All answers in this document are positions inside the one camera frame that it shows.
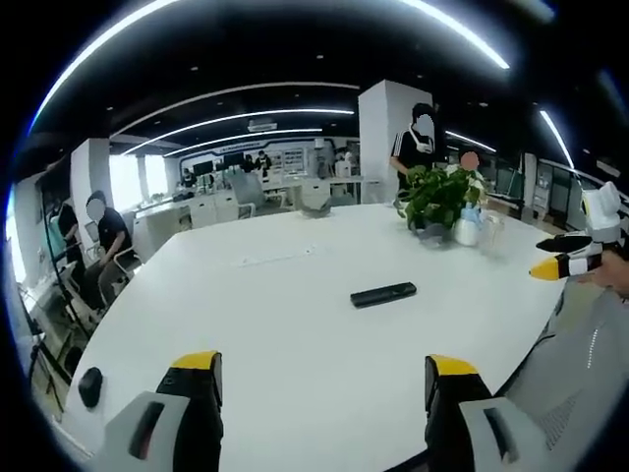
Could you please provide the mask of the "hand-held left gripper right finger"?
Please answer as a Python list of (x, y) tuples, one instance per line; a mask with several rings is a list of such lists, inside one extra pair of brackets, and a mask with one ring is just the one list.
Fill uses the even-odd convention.
[(504, 396), (490, 393), (466, 361), (425, 359), (425, 442), (430, 471), (547, 471), (537, 424)]

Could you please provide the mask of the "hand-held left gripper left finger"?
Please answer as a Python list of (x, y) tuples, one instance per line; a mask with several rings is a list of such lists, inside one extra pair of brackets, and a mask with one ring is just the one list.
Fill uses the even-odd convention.
[(221, 353), (187, 354), (107, 424), (95, 469), (217, 471), (222, 406)]

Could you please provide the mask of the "person's right hand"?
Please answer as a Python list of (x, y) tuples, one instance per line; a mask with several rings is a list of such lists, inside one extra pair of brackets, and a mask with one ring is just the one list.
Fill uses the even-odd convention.
[(629, 287), (628, 262), (611, 251), (601, 255), (601, 266), (582, 274), (577, 278), (579, 283), (593, 283), (602, 288), (609, 288), (618, 295), (627, 296)]

